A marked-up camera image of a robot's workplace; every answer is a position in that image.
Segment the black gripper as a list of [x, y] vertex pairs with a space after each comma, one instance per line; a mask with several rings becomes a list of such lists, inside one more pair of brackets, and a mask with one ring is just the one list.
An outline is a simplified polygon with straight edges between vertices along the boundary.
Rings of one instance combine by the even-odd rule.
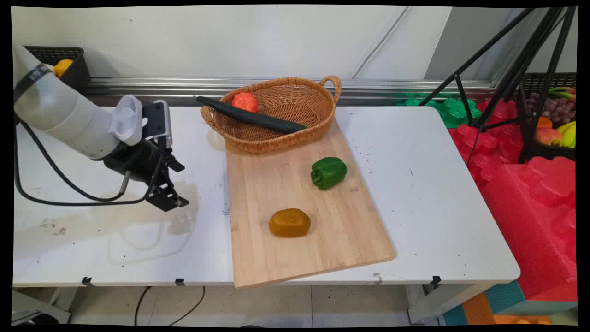
[[[107, 168], [122, 175], [130, 172], [130, 179], [146, 185], [150, 185], [158, 162], [159, 172], [162, 174], [168, 174], [168, 169], [174, 172], [185, 170], [185, 166], [172, 154], [172, 148], [166, 148], [165, 138], [141, 140], [133, 146], [121, 142], [104, 158]], [[189, 204], [188, 200], [175, 191], [171, 182], [154, 187], [146, 201], [164, 212]]]

